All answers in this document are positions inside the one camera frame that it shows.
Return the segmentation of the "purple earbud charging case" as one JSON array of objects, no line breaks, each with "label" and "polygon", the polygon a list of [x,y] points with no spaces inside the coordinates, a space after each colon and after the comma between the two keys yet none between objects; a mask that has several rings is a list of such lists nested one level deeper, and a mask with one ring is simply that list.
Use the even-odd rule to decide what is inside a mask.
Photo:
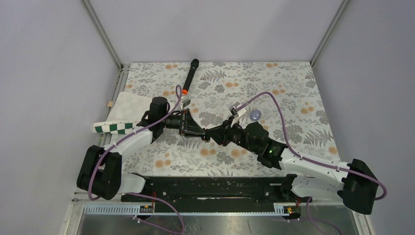
[{"label": "purple earbud charging case", "polygon": [[255,121],[259,121],[261,118],[261,112],[259,110],[253,110],[250,113],[250,120],[255,122]]}]

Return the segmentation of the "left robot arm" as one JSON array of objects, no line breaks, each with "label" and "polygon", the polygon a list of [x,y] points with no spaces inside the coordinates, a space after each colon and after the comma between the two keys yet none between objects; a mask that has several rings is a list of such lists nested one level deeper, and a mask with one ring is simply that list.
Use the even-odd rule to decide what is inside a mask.
[{"label": "left robot arm", "polygon": [[117,194],[133,193],[140,201],[151,197],[152,189],[144,177],[122,172],[123,160],[153,143],[164,130],[177,129],[182,137],[206,138],[205,129],[192,118],[189,109],[170,107],[164,97],[152,99],[149,110],[133,126],[130,134],[114,144],[88,148],[77,178],[77,187],[88,193],[90,200],[113,199]]}]

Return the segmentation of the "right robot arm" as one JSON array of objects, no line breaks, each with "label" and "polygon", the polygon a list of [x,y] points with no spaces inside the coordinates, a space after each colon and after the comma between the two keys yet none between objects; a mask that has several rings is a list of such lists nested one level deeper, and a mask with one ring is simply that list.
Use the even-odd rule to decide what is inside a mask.
[{"label": "right robot arm", "polygon": [[258,122],[243,128],[226,120],[222,125],[206,130],[206,138],[218,145],[234,143],[257,155],[257,160],[268,168],[296,174],[290,183],[281,187],[281,197],[288,202],[298,197],[341,199],[349,209],[370,215],[379,184],[368,165],[359,159],[352,162],[330,162],[315,157],[301,156],[288,145],[269,137],[269,132]]}]

